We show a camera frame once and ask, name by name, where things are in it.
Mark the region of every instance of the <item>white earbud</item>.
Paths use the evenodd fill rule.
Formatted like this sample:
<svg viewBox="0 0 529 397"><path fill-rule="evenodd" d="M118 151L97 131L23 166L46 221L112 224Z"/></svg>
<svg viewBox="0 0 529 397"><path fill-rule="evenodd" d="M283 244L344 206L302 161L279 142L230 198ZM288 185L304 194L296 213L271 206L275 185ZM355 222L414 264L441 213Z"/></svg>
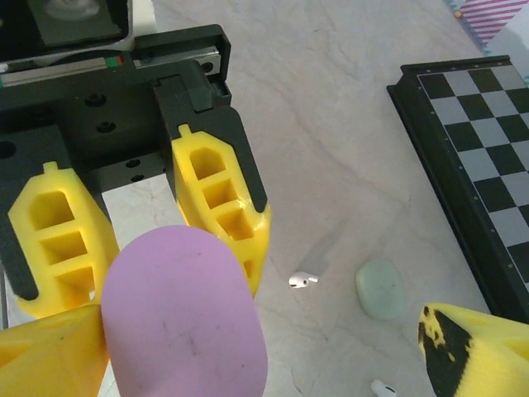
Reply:
<svg viewBox="0 0 529 397"><path fill-rule="evenodd" d="M297 273L294 273L290 279L288 279L288 284L292 288L305 288L310 283L317 283L319 278L315 275L309 275L308 273L305 273L304 271L299 271Z"/></svg>
<svg viewBox="0 0 529 397"><path fill-rule="evenodd" d="M397 397L397 392L382 381L375 379L371 384L371 390L377 397Z"/></svg>

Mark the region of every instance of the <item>pink sponge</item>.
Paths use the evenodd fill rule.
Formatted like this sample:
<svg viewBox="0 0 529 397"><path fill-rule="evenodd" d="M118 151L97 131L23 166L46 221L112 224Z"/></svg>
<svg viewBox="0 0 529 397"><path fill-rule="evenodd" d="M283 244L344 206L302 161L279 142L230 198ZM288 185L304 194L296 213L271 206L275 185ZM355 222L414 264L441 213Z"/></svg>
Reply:
<svg viewBox="0 0 529 397"><path fill-rule="evenodd" d="M163 227L116 258L102 319L122 397L254 397L268 358L231 250L193 227Z"/></svg>

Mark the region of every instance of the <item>green eraser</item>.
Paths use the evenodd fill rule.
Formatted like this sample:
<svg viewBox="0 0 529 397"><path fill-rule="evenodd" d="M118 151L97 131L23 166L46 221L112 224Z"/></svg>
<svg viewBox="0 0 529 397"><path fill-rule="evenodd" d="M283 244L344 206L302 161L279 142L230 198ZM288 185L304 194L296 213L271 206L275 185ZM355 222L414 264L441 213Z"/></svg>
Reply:
<svg viewBox="0 0 529 397"><path fill-rule="evenodd" d="M373 260L356 273L356 289L365 312L380 320L399 316L404 310L403 281L390 261Z"/></svg>

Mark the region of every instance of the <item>white marble surface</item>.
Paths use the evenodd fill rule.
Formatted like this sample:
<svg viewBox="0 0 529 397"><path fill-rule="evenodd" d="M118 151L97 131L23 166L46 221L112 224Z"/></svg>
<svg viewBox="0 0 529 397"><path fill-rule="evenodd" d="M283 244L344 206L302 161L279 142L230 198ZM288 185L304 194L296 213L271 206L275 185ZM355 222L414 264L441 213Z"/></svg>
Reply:
<svg viewBox="0 0 529 397"><path fill-rule="evenodd" d="M486 311L386 93L402 64L479 56L442 0L155 0L160 30L219 23L228 85L273 208L256 303L269 352L265 396L430 397L417 346L426 302ZM182 223L163 177L106 195L118 241ZM387 258L404 315L369 318L355 272ZM297 269L319 272L290 289ZM109 376L103 396L117 395Z"/></svg>

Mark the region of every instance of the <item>chess board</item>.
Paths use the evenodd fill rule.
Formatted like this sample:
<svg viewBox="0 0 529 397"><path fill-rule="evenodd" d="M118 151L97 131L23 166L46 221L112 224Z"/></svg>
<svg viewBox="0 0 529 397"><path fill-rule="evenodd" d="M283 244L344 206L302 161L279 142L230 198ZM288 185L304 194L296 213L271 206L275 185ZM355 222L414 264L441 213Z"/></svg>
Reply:
<svg viewBox="0 0 529 397"><path fill-rule="evenodd" d="M529 88L508 57L388 87L493 314L529 323Z"/></svg>

